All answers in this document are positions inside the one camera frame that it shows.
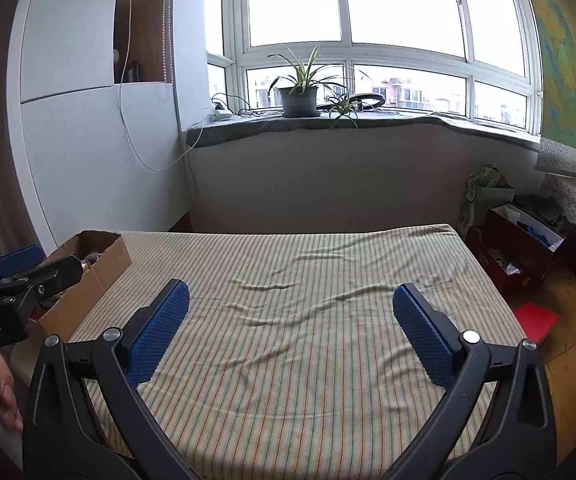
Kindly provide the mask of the person's left hand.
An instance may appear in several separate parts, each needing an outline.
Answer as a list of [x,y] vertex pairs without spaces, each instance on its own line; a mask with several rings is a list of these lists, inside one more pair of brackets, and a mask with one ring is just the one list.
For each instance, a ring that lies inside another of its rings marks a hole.
[[14,394],[14,377],[0,352],[0,422],[7,430],[22,434],[23,419]]

